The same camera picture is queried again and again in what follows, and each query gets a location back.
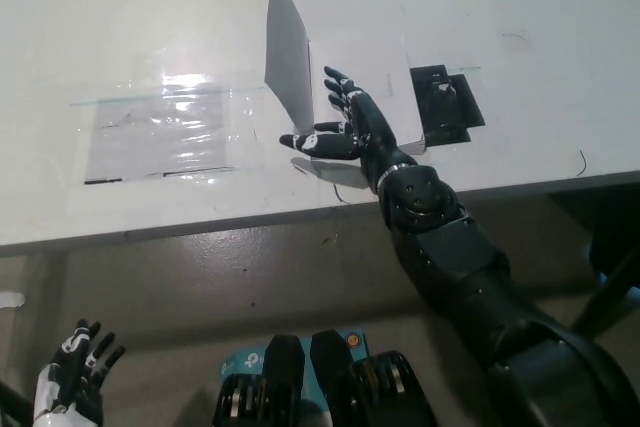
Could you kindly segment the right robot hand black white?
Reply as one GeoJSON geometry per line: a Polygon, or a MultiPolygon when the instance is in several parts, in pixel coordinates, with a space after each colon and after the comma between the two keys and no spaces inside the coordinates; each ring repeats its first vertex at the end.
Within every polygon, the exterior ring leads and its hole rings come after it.
{"type": "Polygon", "coordinates": [[[400,164],[416,161],[398,146],[396,137],[374,99],[346,74],[326,66],[324,85],[328,100],[340,111],[342,121],[314,125],[312,134],[283,134],[281,145],[325,160],[358,160],[371,190],[400,164]]]}

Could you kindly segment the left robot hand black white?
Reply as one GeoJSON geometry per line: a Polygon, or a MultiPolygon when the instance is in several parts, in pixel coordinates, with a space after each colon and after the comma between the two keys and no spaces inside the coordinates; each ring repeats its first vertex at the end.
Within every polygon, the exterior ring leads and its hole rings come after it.
{"type": "Polygon", "coordinates": [[[104,424],[102,386],[125,353],[109,352],[113,332],[100,336],[101,324],[80,319],[40,371],[33,402],[35,426],[99,427],[104,424]]]}

